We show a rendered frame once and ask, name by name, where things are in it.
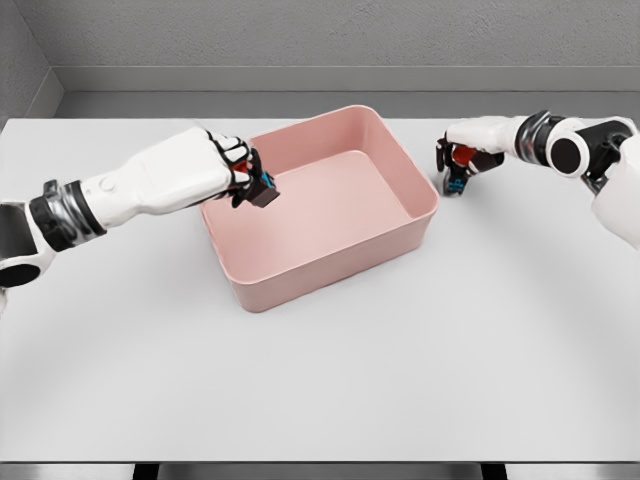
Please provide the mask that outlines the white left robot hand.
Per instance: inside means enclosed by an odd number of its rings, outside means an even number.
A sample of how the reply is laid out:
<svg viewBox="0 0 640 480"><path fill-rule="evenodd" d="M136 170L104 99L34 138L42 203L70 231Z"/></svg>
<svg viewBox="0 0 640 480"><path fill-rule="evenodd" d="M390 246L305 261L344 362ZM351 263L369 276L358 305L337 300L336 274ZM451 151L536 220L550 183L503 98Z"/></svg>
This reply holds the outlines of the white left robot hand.
<svg viewBox="0 0 640 480"><path fill-rule="evenodd" d="M238 137L191 128L167 140L163 152L171 168L163 192L176 208L225 197L238 206L271 187L256 151Z"/></svg>

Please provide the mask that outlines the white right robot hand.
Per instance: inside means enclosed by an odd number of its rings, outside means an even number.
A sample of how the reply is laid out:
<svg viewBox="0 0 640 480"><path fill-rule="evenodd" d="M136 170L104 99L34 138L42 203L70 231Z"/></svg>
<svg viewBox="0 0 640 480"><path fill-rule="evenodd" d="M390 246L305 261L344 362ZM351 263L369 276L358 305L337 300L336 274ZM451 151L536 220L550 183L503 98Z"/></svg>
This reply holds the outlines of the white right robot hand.
<svg viewBox="0 0 640 480"><path fill-rule="evenodd" d="M450 125L436 144L437 170L445 177L444 150L451 144L476 150L468 167L469 179L501 166L507 148L501 143L500 130L506 121L503 116L483 116Z"/></svg>

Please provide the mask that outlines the red-buttoned black industrial switch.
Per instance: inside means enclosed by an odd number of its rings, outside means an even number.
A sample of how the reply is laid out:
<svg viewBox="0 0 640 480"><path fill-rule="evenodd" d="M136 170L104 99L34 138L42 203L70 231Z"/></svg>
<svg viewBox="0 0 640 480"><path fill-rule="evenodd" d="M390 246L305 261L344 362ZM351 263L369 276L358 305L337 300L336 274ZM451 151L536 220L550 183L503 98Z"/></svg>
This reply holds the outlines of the red-buttoned black industrial switch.
<svg viewBox="0 0 640 480"><path fill-rule="evenodd" d="M451 144L444 150L445 196L461 195L469 179L468 167L476 150L463 145Z"/></svg>
<svg viewBox="0 0 640 480"><path fill-rule="evenodd" d="M243 161L238 166L234 166L232 170L249 176L249 180L244 185L234 190L231 200L233 208L238 208L243 202L264 208L280 195L274 178L263 169L258 155L249 162Z"/></svg>

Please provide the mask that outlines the pink rectangular basket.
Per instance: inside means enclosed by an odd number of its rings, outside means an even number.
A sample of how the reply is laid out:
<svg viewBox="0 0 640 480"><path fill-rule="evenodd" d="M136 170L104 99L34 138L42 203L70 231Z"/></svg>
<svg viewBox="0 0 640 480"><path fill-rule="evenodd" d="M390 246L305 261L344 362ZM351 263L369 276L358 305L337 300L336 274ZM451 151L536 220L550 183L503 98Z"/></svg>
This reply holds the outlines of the pink rectangular basket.
<svg viewBox="0 0 640 480"><path fill-rule="evenodd" d="M416 249L439 194L373 109L349 106L251 139L279 197L201 215L236 300L262 312Z"/></svg>

